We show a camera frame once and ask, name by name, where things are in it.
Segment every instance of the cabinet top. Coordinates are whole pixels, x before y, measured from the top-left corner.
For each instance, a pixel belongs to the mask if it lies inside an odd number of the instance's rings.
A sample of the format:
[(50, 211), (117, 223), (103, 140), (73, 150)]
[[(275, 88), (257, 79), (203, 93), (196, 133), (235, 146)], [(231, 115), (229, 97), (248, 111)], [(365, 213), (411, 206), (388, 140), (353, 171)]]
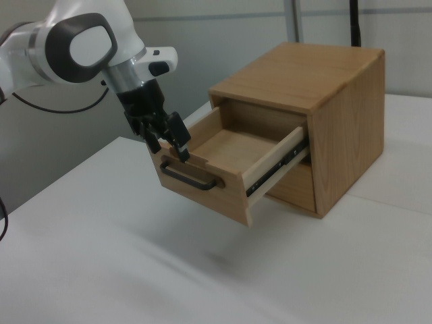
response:
[(312, 114), (381, 56), (382, 49), (282, 43), (209, 93)]

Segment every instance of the wooden box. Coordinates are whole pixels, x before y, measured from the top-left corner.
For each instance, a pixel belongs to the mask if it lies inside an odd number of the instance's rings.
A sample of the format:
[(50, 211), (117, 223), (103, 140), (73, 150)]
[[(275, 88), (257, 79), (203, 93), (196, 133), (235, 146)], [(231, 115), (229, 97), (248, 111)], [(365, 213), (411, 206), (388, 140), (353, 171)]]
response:
[(191, 158), (153, 155), (161, 184), (252, 225), (264, 195), (322, 218), (382, 153), (383, 50), (282, 43), (212, 87)]

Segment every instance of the cabinet side panel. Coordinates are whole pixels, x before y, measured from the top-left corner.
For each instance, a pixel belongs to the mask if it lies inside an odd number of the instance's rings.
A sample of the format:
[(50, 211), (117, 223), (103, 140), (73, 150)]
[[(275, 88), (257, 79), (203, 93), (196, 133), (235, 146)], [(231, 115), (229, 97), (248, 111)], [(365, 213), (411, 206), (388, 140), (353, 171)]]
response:
[(309, 116), (317, 213), (324, 216), (384, 147), (385, 57)]

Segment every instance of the black cable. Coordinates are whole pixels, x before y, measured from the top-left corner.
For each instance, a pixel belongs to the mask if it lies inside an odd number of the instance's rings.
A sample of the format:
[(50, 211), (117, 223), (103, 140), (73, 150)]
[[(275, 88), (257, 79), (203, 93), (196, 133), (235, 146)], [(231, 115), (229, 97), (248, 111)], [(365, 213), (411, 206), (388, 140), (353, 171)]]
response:
[(358, 23), (358, 1), (350, 0), (351, 46), (361, 47), (362, 37)]
[(1, 212), (3, 213), (3, 216), (5, 218), (5, 228), (3, 230), (3, 233), (0, 235), (0, 242), (1, 242), (2, 239), (5, 237), (6, 232), (7, 232), (7, 227), (9, 226), (9, 217), (7, 216), (6, 207), (5, 207), (5, 204), (3, 204), (3, 201), (1, 200), (1, 198), (0, 198), (0, 207), (1, 207)]
[(98, 100), (96, 100), (92, 105), (87, 106), (87, 107), (82, 108), (82, 109), (69, 110), (69, 111), (51, 110), (51, 109), (39, 107), (38, 105), (34, 105), (34, 104), (28, 102), (26, 99), (23, 99), (22, 97), (18, 96), (16, 93), (13, 93), (12, 95), (15, 98), (17, 98), (19, 101), (21, 101), (22, 103), (25, 103), (27, 106), (30, 106), (32, 108), (35, 108), (35, 109), (38, 109), (41, 111), (45, 111), (47, 113), (71, 114), (71, 113), (82, 113), (83, 111), (87, 111), (89, 109), (92, 109), (93, 107), (96, 107), (107, 96), (108, 91), (109, 91), (109, 89), (105, 89), (105, 91), (103, 92), (101, 97)]

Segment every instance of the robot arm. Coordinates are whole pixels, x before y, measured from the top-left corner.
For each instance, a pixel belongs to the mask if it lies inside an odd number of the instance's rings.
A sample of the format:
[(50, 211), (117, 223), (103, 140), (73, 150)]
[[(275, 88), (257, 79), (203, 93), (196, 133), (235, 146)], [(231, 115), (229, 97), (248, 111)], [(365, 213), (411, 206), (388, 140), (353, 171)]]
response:
[(153, 153), (163, 138), (181, 161), (190, 135), (177, 113), (166, 114), (156, 77), (173, 72), (172, 47), (146, 48), (123, 0), (57, 0), (42, 22), (0, 37), (0, 102), (29, 86), (78, 84), (102, 73), (136, 135)]

